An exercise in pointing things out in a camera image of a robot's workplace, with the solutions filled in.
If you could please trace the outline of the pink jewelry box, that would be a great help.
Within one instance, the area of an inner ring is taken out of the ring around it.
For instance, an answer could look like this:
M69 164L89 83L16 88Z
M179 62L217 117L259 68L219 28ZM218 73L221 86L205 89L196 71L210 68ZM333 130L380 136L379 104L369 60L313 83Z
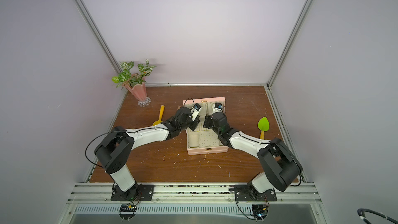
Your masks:
M187 151L189 155L225 153L228 151L229 148L221 143L213 130L203 127L205 116L212 115L212 105L216 102L221 102L225 105L226 99L225 97L193 99L183 104L185 107L191 109L191 113L193 113L195 103L199 103L202 106L199 113L200 123L197 128L194 131L191 131L189 128L186 129Z

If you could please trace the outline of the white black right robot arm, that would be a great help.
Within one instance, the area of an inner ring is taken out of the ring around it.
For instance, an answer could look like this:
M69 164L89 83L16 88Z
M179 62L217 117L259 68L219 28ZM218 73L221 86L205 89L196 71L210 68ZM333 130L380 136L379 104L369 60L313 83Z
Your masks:
M270 189L284 192L296 179L302 178L302 165L279 138L261 140L232 128L225 113L207 115L204 128L211 129L224 146L244 151L261 164L263 172L255 176L248 186L262 194Z

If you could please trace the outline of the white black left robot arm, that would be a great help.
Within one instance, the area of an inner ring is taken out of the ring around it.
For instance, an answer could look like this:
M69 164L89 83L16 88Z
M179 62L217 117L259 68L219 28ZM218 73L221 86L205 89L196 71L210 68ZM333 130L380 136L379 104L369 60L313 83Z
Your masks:
M118 126L94 138L91 143L102 139L94 149L94 155L114 181L115 192L127 194L136 191L137 182L127 165L132 151L155 142L171 140L187 128L194 130L200 122L201 108L199 104L181 107L174 116L154 126L138 129Z

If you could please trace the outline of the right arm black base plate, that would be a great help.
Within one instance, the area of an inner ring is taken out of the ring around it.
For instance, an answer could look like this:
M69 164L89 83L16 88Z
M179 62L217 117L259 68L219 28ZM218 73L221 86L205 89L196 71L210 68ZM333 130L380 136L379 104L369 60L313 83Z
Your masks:
M248 185L234 185L229 188L229 192L234 193L237 202L276 202L277 196L275 190L269 189L264 193L258 193L253 187Z

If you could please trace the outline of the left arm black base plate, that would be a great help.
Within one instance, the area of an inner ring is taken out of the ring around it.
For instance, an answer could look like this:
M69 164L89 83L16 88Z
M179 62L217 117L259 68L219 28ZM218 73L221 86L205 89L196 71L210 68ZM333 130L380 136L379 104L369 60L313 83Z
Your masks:
M122 191L121 188L114 183L112 186L111 201L151 201L154 193L155 185L144 185L135 183L127 191Z

